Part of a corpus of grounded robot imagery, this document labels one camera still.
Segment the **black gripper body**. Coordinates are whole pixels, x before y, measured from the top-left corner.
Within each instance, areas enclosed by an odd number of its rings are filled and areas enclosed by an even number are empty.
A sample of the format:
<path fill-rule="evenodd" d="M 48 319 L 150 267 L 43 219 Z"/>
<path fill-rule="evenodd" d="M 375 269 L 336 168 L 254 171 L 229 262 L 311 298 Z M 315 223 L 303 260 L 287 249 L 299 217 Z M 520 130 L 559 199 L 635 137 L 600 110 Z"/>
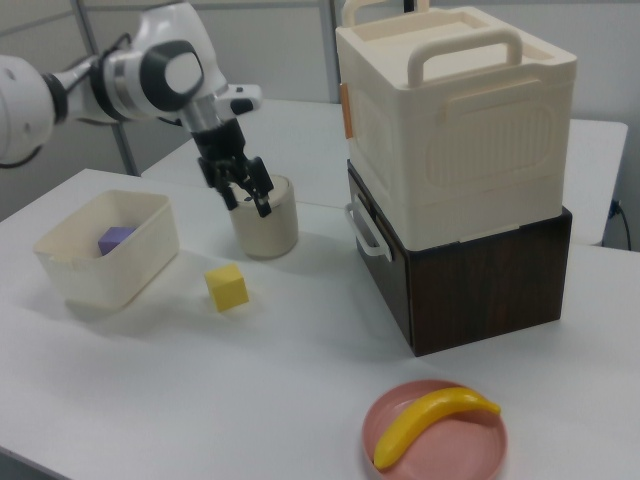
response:
<path fill-rule="evenodd" d="M 241 185 L 248 178 L 246 144 L 237 119 L 228 120 L 217 127 L 192 134 L 200 157 L 198 164 L 208 186 L 224 182 Z"/>

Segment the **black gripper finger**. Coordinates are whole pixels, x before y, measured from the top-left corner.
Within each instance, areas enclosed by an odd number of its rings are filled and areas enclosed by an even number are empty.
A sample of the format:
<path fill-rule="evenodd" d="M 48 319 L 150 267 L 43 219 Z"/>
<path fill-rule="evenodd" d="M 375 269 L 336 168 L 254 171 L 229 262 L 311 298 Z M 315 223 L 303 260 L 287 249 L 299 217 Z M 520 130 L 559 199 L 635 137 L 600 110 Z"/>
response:
<path fill-rule="evenodd" d="M 258 215 L 265 218 L 272 211 L 269 193 L 273 190 L 273 183 L 263 160 L 260 157 L 248 159 L 244 164 L 244 173 L 242 188 L 254 201 Z"/>
<path fill-rule="evenodd" d="M 230 186 L 232 177 L 229 174 L 228 163 L 199 158 L 198 164 L 207 186 L 218 192 L 228 211 L 234 210 L 238 203 Z"/>

